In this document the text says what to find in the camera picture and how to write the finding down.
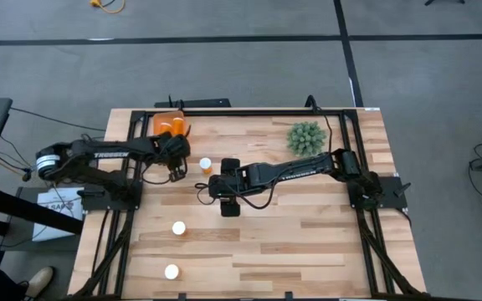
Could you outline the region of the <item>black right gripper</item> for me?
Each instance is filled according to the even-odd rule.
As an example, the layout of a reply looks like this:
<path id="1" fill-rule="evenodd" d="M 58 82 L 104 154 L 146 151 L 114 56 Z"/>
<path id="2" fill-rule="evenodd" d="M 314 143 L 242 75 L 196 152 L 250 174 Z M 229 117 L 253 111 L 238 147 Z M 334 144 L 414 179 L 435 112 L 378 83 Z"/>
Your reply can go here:
<path id="1" fill-rule="evenodd" d="M 242 196 L 247 188 L 247 177 L 236 172 L 240 167 L 240 160 L 223 158 L 221 160 L 221 175 L 213 175 L 208 181 L 208 194 L 212 199 L 227 199 Z M 236 201 L 220 202 L 222 217 L 239 217 L 240 205 Z"/>

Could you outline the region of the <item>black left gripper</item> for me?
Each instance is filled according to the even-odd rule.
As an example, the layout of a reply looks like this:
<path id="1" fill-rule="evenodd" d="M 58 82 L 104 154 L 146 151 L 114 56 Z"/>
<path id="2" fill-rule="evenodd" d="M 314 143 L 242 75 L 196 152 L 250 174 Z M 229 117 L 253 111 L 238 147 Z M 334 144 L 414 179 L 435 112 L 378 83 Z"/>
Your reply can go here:
<path id="1" fill-rule="evenodd" d="M 186 177 L 186 170 L 182 168 L 183 161 L 190 155 L 190 145 L 187 140 L 191 133 L 192 125 L 187 127 L 184 135 L 162 133 L 158 136 L 155 162 L 167 167 L 175 167 L 169 170 L 169 180 L 176 182 Z"/>

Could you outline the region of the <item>orange translucent plastic basket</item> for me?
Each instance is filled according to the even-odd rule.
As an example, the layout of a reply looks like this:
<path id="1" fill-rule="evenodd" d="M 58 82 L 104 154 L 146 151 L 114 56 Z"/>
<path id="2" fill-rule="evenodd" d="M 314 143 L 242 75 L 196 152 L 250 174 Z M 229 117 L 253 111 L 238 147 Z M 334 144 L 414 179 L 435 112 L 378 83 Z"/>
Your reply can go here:
<path id="1" fill-rule="evenodd" d="M 160 123 L 162 122 L 167 122 L 172 125 L 172 121 L 174 118 L 183 118 L 186 121 L 185 115 L 181 110 L 176 110 L 176 111 L 169 111 L 169 112 L 163 112 L 163 113 L 158 113 L 155 114 L 152 118 L 153 121 L 153 134 L 154 135 L 159 135 L 158 134 L 158 128 Z M 189 126 L 188 122 L 186 121 L 186 129 L 185 132 L 187 131 L 187 127 Z"/>

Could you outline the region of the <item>black flat device with antennas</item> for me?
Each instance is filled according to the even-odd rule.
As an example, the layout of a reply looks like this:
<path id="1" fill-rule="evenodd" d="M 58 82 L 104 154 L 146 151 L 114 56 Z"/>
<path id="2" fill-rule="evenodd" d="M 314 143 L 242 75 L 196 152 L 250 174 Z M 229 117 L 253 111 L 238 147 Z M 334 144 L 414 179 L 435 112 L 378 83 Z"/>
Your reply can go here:
<path id="1" fill-rule="evenodd" d="M 175 108 L 175 109 L 186 109 L 186 108 L 230 108 L 231 103 L 229 99 L 219 98 L 219 99 L 190 99 L 190 100 L 173 100 L 171 96 L 168 97 L 168 101 L 156 102 L 154 104 L 155 108 Z"/>

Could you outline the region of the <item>green plant in patterned pot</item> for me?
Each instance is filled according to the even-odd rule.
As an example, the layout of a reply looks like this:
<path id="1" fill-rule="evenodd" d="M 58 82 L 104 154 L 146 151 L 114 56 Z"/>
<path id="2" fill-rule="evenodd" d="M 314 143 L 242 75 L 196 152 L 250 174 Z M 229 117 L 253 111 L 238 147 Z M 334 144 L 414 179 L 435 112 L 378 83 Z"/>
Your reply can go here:
<path id="1" fill-rule="evenodd" d="M 287 147 L 299 157 L 315 156 L 321 153 L 326 133 L 317 122 L 295 123 L 287 132 Z"/>

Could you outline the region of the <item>white printed cardboard box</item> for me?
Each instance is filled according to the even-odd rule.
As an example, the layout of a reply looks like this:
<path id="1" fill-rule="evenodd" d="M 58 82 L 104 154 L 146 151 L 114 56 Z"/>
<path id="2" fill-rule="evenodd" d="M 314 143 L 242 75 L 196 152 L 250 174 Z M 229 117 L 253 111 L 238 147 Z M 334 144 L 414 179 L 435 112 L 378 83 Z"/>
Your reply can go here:
<path id="1" fill-rule="evenodd" d="M 83 187 L 52 187 L 38 194 L 37 204 L 43 210 L 33 225 L 33 242 L 45 242 L 79 233 L 84 218 L 80 195 L 83 190 Z"/>

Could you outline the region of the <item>black desk beam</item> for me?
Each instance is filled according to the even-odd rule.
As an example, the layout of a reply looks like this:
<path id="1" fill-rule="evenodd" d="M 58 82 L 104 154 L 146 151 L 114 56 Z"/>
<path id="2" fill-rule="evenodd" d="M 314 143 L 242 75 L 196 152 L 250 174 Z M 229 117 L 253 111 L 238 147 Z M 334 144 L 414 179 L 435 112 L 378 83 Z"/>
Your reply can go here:
<path id="1" fill-rule="evenodd" d="M 0 191 L 0 212 L 73 234 L 81 234 L 83 222 L 63 213 Z"/>

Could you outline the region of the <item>person's shoe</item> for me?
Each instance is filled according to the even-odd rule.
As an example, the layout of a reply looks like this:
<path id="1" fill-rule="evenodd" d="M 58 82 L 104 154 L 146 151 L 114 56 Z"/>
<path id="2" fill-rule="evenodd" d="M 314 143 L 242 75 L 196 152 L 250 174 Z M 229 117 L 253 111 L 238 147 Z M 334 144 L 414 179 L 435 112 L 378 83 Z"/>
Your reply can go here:
<path id="1" fill-rule="evenodd" d="M 55 275 L 55 268 L 48 266 L 40 269 L 33 277 L 26 282 L 27 289 L 25 296 L 29 298 L 39 297 L 50 285 Z"/>

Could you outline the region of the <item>black aluminium table frame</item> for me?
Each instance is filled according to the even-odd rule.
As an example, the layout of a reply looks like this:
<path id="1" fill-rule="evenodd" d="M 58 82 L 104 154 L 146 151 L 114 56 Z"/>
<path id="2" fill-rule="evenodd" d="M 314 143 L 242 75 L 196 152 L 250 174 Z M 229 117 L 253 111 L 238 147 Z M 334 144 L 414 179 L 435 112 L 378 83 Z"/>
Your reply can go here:
<path id="1" fill-rule="evenodd" d="M 404 209 L 351 206 L 345 183 L 318 175 L 280 183 L 270 205 L 240 200 L 239 217 L 222 217 L 197 184 L 203 157 L 219 173 L 223 158 L 242 164 L 291 161 L 287 131 L 317 122 L 330 149 L 355 151 L 363 169 L 396 176 L 375 109 L 187 109 L 191 154 L 185 179 L 160 166 L 103 160 L 105 171 L 143 176 L 138 209 L 89 213 L 68 293 L 71 298 L 149 301 L 419 301 L 428 293 Z M 172 224 L 182 221 L 182 236 Z M 180 269 L 165 278 L 169 264 Z"/>

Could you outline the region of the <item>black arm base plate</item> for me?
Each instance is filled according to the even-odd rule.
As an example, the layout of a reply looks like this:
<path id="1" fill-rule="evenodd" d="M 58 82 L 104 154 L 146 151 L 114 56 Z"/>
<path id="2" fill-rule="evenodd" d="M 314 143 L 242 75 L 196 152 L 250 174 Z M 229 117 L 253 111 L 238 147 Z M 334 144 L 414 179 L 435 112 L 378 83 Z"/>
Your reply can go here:
<path id="1" fill-rule="evenodd" d="M 137 182 L 129 186 L 110 190 L 102 186 L 86 185 L 77 194 L 81 197 L 82 207 L 86 211 L 135 210 L 141 204 L 142 184 Z"/>
<path id="2" fill-rule="evenodd" d="M 346 184 L 351 206 L 363 210 L 408 207 L 404 192 L 411 186 L 396 176 L 375 177 L 373 181 L 351 181 Z"/>

